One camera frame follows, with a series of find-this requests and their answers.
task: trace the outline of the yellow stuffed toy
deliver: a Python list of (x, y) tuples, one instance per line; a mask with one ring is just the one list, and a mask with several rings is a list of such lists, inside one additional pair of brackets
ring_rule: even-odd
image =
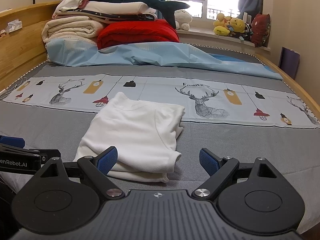
[(227, 28), (235, 33), (244, 33), (245, 23), (239, 18), (232, 18), (227, 26)]
[(230, 20), (230, 16), (225, 17), (223, 13), (218, 13), (217, 20), (213, 22), (213, 28), (217, 26), (226, 27)]
[(222, 27), (222, 26), (217, 26), (213, 29), (213, 32), (216, 34), (216, 35), (220, 35), (220, 36), (228, 36), (230, 31), (225, 28), (225, 27)]

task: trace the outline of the white t-shirt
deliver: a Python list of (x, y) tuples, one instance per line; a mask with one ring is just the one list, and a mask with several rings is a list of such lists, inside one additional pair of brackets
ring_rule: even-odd
[(168, 182), (181, 153), (176, 138), (184, 107), (128, 99), (118, 92), (91, 121), (76, 157), (97, 156), (110, 146), (118, 162), (109, 176), (142, 182)]

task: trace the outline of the shark plush toy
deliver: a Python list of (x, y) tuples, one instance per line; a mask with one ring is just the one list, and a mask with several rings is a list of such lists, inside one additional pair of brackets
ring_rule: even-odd
[(97, 2), (125, 3), (125, 2), (144, 2), (150, 8), (159, 10), (164, 19), (175, 29), (176, 23), (174, 12), (181, 9), (189, 8), (190, 5), (176, 1), (160, 1), (160, 0), (91, 0)]

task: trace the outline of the beige wall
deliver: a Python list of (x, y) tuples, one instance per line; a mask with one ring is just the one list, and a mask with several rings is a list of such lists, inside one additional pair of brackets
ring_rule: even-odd
[(320, 104), (320, 0), (273, 0), (267, 57), (279, 64), (281, 47), (300, 54), (296, 82)]

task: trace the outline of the wooden bed frame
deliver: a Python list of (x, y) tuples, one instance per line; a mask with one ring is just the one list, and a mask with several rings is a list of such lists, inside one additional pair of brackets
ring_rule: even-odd
[[(41, 32), (44, 25), (51, 20), (52, 14), (59, 3), (59, 1), (40, 3), (0, 13), (0, 30), (6, 28), (7, 23), (15, 19), (22, 21), (23, 26), (20, 30), (0, 37), (0, 95), (1, 91), (7, 89), (23, 74), (46, 60), (47, 54), (42, 42)], [(280, 73), (284, 82), (320, 119), (320, 106), (297, 82), (265, 57), (259, 54), (255, 56), (265, 65)], [(309, 233), (308, 239), (315, 239), (313, 236), (315, 236), (313, 233)]]

